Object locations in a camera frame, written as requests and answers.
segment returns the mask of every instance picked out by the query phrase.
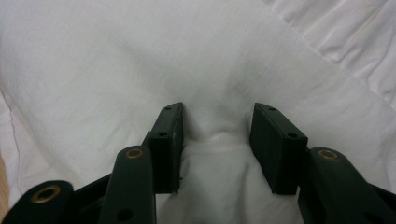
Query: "mounting hole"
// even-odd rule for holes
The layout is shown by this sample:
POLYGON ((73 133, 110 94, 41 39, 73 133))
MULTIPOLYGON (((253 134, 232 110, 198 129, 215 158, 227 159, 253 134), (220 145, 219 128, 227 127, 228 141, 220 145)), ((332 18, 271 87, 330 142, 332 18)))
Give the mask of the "mounting hole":
POLYGON ((322 157, 326 160, 329 160, 329 161, 337 161, 338 160, 338 155, 330 150, 322 149, 318 152, 318 154, 320 157, 322 157))
POLYGON ((125 156, 129 159, 136 159, 136 158, 143 156, 143 151, 139 148, 134 148, 134 149, 128 150, 125 153, 125 156))
POLYGON ((32 196, 32 203, 46 203, 56 198, 61 192, 61 188, 57 185, 47 186, 32 196))
POLYGON ((296 138, 296 137, 297 137, 297 134, 295 134, 295 133, 288 133, 288 137, 296 138))
POLYGON ((134 211, 131 209, 122 209, 117 213, 118 221, 128 221, 134 216, 134 211))
POLYGON ((367 220, 369 220, 371 223, 375 223, 375 224, 382 224, 382 223, 384 223, 384 220, 383 220, 381 217, 379 217, 379 216, 377 216, 376 214, 373 214, 373 213, 365 212, 365 213, 364 213, 364 217, 365 217, 367 220))

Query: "white bedsheet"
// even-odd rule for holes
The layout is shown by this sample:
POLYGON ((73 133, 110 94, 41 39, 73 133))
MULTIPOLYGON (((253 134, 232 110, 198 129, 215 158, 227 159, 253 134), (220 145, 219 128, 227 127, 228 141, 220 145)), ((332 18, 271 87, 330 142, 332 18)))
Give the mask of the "white bedsheet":
POLYGON ((78 189, 183 102, 178 195, 158 223, 302 223, 271 194, 248 135, 255 102, 310 147, 396 192, 394 1, 0 2, 0 152, 10 204, 43 181, 78 189))

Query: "white cloth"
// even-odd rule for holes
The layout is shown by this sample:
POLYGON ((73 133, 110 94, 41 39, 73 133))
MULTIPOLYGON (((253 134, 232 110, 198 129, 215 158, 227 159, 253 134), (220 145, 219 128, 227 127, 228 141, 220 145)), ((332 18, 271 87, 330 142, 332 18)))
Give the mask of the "white cloth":
POLYGON ((248 145, 255 102, 310 147, 396 191, 394 1, 0 3, 0 152, 10 203, 43 181, 78 189, 183 102, 178 195, 158 223, 302 223, 248 145))

